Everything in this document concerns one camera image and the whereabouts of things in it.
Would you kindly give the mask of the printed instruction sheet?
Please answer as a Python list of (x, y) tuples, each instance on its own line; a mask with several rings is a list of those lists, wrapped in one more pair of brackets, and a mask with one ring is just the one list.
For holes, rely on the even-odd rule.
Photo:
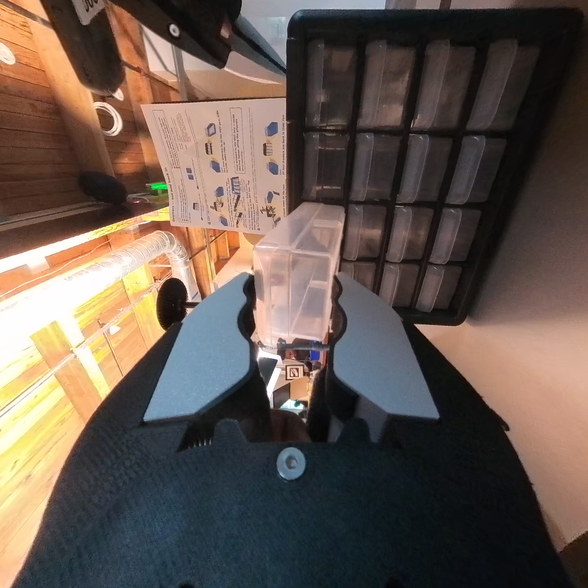
[(174, 226), (265, 235), (287, 214), (286, 98), (142, 106)]

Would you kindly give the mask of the black round lamp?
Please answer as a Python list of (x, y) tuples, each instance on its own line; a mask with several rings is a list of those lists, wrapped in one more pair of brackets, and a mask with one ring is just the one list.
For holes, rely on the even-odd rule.
[(128, 191), (124, 184), (102, 172), (88, 171), (77, 178), (80, 190), (98, 202), (119, 206), (127, 202)]

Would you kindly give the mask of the black round ribbed fan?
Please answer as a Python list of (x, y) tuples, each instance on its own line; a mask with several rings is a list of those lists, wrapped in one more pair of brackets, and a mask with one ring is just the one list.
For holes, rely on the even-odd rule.
[(182, 322), (188, 311), (200, 303), (189, 299), (185, 284), (176, 277), (162, 283), (156, 298), (156, 316), (160, 327), (168, 331), (173, 325)]

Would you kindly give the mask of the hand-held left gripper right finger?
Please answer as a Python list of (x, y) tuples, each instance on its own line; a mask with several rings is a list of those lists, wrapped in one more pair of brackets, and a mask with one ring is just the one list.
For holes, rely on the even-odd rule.
[(336, 275), (334, 310), (340, 327), (327, 365), (327, 441), (350, 420), (363, 420), (380, 443), (398, 420), (437, 423), (440, 413), (400, 316), (345, 273)]

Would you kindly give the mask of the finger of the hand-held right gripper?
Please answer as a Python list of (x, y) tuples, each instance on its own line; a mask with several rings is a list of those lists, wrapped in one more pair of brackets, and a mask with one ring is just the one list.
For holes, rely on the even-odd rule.
[(284, 59), (254, 24), (245, 16), (231, 23), (229, 35), (231, 55), (239, 55), (251, 65), (251, 73), (237, 70), (239, 75), (264, 84), (284, 84), (287, 68)]

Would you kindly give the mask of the silver ventilation duct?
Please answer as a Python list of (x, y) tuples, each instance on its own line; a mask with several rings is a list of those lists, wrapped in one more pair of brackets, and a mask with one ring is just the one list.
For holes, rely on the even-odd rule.
[(154, 231), (125, 244), (108, 254), (104, 264), (108, 271), (116, 276), (115, 280), (121, 280), (122, 277), (161, 255), (167, 257), (172, 277), (179, 279), (185, 285), (189, 301), (200, 302), (202, 295), (191, 269), (187, 250), (170, 232)]

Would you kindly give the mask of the clear plastic drawer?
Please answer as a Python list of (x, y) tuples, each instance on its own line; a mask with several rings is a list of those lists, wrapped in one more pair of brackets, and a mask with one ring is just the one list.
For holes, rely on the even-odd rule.
[(256, 328), (265, 346), (327, 335), (344, 224), (344, 207), (304, 202), (254, 246)]

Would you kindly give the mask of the black drawer cabinet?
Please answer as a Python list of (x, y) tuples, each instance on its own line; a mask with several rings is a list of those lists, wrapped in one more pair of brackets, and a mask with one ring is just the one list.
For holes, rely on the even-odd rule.
[(288, 129), (289, 212), (300, 206), (304, 163), (304, 132), (307, 86), (307, 48), (313, 40), (325, 40), (336, 47), (358, 51), (356, 90), (364, 68), (364, 48), (372, 40), (388, 40), (394, 45), (417, 48), (417, 65), (412, 94), (416, 94), (424, 49), (434, 40), (451, 40), (458, 45), (475, 47), (477, 59), (472, 74), (468, 101), (462, 110), (467, 121), (489, 45), (497, 40), (516, 39), (522, 45), (539, 47), (537, 61), (526, 98), (511, 132), (506, 169), (497, 190), (500, 199), (488, 202), (489, 224), (485, 224), (479, 257), (468, 274), (466, 297), (456, 311), (419, 314), (397, 309), (408, 322), (422, 325), (458, 326), (474, 306), (504, 228), (519, 193), (536, 159), (545, 129), (575, 54), (584, 25), (584, 14), (577, 8), (508, 8), (445, 10), (303, 10), (288, 25), (286, 122)]

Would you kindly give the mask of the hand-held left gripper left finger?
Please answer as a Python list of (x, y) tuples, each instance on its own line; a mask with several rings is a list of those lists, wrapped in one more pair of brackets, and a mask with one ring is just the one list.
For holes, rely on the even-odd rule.
[(187, 314), (144, 412), (144, 423), (203, 416), (253, 376), (254, 347), (243, 322), (251, 309), (252, 283), (252, 274), (240, 273)]

